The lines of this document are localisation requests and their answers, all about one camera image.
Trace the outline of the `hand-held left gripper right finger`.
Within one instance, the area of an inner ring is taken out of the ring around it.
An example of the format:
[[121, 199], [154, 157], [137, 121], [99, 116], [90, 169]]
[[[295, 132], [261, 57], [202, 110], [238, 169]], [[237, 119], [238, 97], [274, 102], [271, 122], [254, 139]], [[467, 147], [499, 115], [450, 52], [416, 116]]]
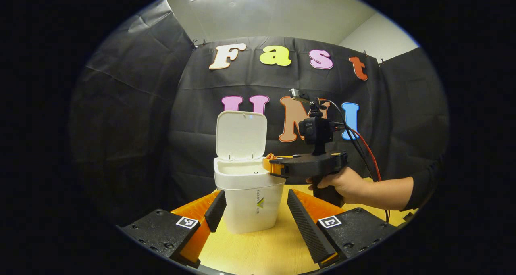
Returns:
[[300, 190], [289, 190], [287, 205], [313, 262], [321, 268], [349, 260], [398, 231], [363, 208], [344, 210]]

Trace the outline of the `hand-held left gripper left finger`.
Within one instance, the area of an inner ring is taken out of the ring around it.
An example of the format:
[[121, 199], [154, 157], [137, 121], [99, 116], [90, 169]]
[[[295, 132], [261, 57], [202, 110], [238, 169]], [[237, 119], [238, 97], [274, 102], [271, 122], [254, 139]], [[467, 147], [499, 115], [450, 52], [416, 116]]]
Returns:
[[121, 231], [170, 260], [198, 268], [201, 251], [217, 231], [226, 205], [225, 192], [216, 190], [172, 211], [155, 209]]

